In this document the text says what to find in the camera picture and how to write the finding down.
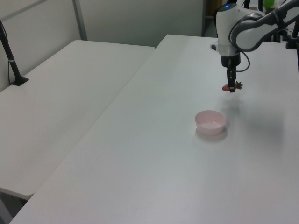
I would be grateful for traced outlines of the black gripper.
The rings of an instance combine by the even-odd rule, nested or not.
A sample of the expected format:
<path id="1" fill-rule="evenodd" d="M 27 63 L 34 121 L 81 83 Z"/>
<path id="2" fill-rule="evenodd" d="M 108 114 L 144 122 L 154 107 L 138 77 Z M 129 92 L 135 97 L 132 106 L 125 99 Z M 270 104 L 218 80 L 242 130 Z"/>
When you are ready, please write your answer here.
<path id="1" fill-rule="evenodd" d="M 221 64 L 227 68 L 227 81 L 229 91 L 235 92 L 236 84 L 236 67 L 241 63 L 241 55 L 236 54 L 234 56 L 221 56 Z"/>

